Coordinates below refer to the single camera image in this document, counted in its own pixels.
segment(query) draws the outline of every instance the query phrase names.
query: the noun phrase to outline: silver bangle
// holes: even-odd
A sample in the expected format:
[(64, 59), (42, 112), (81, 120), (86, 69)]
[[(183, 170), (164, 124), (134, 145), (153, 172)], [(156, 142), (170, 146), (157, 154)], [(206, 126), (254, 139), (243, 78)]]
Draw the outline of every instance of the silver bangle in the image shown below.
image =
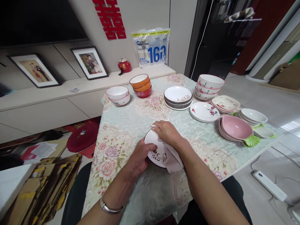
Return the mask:
[(118, 214), (120, 212), (122, 212), (124, 210), (124, 206), (122, 206), (120, 209), (118, 210), (113, 210), (113, 209), (110, 209), (106, 206), (106, 203), (103, 201), (102, 197), (100, 198), (100, 206), (101, 206), (101, 209), (104, 211), (104, 212), (107, 212), (109, 214)]

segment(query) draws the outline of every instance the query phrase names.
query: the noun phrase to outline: package of paper cups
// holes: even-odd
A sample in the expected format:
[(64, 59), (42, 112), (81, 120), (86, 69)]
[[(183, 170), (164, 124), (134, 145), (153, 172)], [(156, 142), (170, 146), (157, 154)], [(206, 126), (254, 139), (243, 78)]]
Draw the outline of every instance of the package of paper cups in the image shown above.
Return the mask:
[(170, 28), (142, 29), (131, 37), (140, 68), (167, 63)]

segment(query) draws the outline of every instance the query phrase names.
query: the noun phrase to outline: orange bowl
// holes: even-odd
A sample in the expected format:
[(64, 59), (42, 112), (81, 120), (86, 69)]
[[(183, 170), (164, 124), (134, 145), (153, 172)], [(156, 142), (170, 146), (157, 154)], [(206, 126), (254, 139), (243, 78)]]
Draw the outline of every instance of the orange bowl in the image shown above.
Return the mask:
[(150, 81), (150, 79), (149, 79), (148, 74), (140, 74), (140, 75), (133, 77), (129, 81), (129, 83), (133, 88), (138, 89), (138, 88), (142, 88), (143, 86), (148, 84), (149, 81)]
[(151, 81), (149, 81), (145, 86), (140, 88), (134, 88), (133, 90), (137, 92), (142, 92), (142, 91), (149, 90), (150, 88), (151, 88)]

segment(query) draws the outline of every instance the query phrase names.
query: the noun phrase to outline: power strip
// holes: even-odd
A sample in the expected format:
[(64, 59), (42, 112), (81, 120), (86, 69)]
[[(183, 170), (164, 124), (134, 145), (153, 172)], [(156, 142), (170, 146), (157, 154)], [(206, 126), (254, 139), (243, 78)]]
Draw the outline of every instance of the power strip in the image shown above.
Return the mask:
[(261, 171), (255, 170), (252, 173), (255, 179), (261, 183), (277, 200), (284, 201), (287, 198), (286, 193), (284, 193), (279, 187), (276, 186), (266, 175)]

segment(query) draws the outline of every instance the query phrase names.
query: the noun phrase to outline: picture frame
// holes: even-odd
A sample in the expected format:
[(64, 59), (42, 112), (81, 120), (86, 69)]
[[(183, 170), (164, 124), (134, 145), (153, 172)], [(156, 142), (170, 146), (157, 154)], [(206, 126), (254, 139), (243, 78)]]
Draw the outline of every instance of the picture frame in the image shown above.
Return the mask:
[(7, 57), (37, 88), (62, 84), (38, 53), (7, 55)]
[(70, 49), (88, 80), (108, 77), (95, 46)]

